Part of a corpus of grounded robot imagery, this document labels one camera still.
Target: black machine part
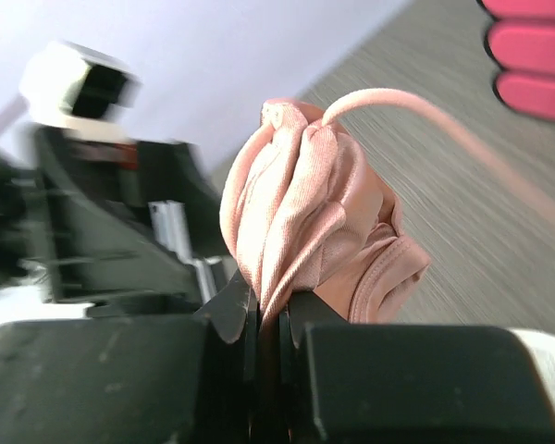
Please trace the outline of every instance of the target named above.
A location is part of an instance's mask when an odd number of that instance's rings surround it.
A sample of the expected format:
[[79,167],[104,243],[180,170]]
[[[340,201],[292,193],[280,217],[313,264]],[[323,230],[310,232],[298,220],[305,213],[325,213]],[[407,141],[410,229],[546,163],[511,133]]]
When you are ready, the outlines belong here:
[[195,314],[1,327],[0,443],[555,444],[512,333],[349,325],[310,292],[279,321],[288,429],[253,440],[258,327],[239,274]]
[[27,207],[22,187],[30,174],[0,156],[0,287],[27,273],[20,264],[28,255],[24,227]]
[[40,165],[26,196],[31,243],[47,268],[55,302],[148,296],[200,301],[190,269],[111,194],[103,171],[95,174],[74,158],[62,129],[37,127],[31,137]]
[[107,116],[111,105],[123,105],[129,86],[135,80],[127,73],[100,64],[90,64],[80,94],[68,104],[70,115],[100,119]]

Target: pink object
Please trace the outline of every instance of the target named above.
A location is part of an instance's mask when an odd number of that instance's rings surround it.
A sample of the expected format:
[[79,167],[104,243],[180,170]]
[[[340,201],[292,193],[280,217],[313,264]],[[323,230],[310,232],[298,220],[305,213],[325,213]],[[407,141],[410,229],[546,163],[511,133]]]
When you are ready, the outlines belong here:
[[555,0],[477,0],[496,19],[555,20]]
[[494,89],[514,111],[555,122],[555,79],[507,71],[498,75]]
[[555,23],[499,21],[487,31],[486,44],[506,69],[555,76]]
[[401,226],[401,203],[337,118],[361,106],[395,105],[447,132],[510,191],[555,226],[555,203],[490,148],[408,92],[352,92],[325,112],[275,99],[239,152],[220,208],[222,234],[259,300],[264,323],[296,290],[315,290],[351,322],[393,318],[430,260]]

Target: white wall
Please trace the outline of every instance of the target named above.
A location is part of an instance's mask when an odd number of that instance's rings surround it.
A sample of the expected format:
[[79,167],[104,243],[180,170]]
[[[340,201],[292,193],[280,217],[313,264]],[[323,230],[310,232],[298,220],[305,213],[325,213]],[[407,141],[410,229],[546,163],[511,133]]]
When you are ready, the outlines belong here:
[[[210,171],[255,129],[264,99],[309,87],[409,1],[1,0],[0,109],[29,57],[69,40],[141,79],[121,117],[130,136],[194,142]],[[27,157],[13,131],[0,145]]]

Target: pink satin fabric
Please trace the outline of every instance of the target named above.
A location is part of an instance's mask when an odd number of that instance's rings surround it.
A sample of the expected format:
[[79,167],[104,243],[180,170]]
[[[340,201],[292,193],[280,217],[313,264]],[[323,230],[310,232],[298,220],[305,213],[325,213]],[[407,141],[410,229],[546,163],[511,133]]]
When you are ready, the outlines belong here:
[[295,100],[270,100],[261,128],[228,174],[220,208],[225,242],[264,322],[275,319],[298,290],[314,290],[350,322],[387,322],[430,264],[403,232],[399,198],[337,122],[366,105],[401,106],[428,118],[555,225],[555,203],[548,196],[418,96],[363,90],[325,112]]

